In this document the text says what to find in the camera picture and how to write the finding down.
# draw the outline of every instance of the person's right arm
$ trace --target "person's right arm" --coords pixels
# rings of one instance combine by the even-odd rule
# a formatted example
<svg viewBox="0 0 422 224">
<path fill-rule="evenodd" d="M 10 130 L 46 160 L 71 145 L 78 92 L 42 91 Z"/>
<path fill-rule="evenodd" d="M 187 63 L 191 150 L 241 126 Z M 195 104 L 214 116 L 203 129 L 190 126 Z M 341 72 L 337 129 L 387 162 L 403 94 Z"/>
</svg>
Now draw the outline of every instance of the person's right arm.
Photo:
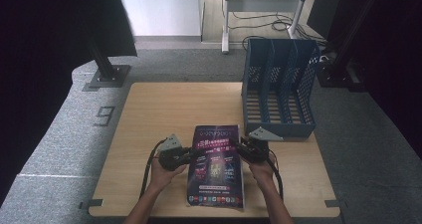
<svg viewBox="0 0 422 224">
<path fill-rule="evenodd" d="M 270 155 L 270 159 L 274 162 L 273 156 Z M 271 224 L 294 223 L 283 199 L 277 191 L 273 181 L 273 169 L 271 169 L 270 165 L 267 162 L 247 163 L 254 178 L 257 180 L 258 187 L 263 192 Z"/>
</svg>

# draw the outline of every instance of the person's left arm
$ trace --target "person's left arm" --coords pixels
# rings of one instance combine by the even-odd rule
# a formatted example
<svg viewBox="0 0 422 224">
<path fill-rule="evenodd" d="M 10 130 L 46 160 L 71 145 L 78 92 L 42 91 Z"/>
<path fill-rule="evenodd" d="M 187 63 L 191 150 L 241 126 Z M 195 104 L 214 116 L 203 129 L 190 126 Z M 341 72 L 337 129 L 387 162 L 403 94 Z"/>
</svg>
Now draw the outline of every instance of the person's left arm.
<svg viewBox="0 0 422 224">
<path fill-rule="evenodd" d="M 123 223 L 145 224 L 148 221 L 158 195 L 170 184 L 173 177 L 182 173 L 185 168 L 186 165 L 182 165 L 174 171 L 168 171 L 161 166 L 158 158 L 153 158 L 151 164 L 151 181 Z"/>
</svg>

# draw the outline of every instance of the plastic basket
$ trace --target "plastic basket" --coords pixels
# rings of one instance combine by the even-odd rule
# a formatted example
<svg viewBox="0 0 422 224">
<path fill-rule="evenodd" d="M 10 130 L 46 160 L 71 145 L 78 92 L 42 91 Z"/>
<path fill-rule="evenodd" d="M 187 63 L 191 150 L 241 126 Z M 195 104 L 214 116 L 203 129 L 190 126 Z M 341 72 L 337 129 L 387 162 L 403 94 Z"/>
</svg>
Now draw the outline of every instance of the plastic basket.
<svg viewBox="0 0 422 224">
<path fill-rule="evenodd" d="M 262 127 L 282 137 L 309 137 L 319 61 L 312 40 L 250 39 L 242 86 L 245 133 Z"/>
</svg>

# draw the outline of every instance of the magazine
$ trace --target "magazine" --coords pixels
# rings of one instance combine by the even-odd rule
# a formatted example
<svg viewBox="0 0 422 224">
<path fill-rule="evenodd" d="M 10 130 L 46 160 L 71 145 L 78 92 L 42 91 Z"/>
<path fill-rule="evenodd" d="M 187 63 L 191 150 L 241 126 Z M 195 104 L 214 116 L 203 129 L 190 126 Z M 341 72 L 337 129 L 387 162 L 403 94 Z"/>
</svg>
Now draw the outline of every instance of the magazine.
<svg viewBox="0 0 422 224">
<path fill-rule="evenodd" d="M 238 125 L 196 126 L 192 148 L 204 152 L 189 165 L 189 205 L 244 207 L 242 161 L 229 138 L 239 140 Z"/>
</svg>

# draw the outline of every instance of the person's left hand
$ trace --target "person's left hand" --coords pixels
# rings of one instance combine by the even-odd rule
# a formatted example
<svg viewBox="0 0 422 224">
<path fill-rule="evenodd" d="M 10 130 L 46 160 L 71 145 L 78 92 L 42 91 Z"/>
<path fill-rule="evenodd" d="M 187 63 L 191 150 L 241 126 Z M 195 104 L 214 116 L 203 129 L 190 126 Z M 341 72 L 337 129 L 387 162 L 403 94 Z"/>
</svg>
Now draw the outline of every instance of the person's left hand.
<svg viewBox="0 0 422 224">
<path fill-rule="evenodd" d="M 174 176 L 184 171 L 186 166 L 187 165 L 184 164 L 177 167 L 174 171 L 169 171 L 161 166 L 158 158 L 153 158 L 151 164 L 151 181 L 149 186 L 158 188 L 160 191 L 162 191 L 168 184 L 171 183 L 171 180 Z"/>
</svg>

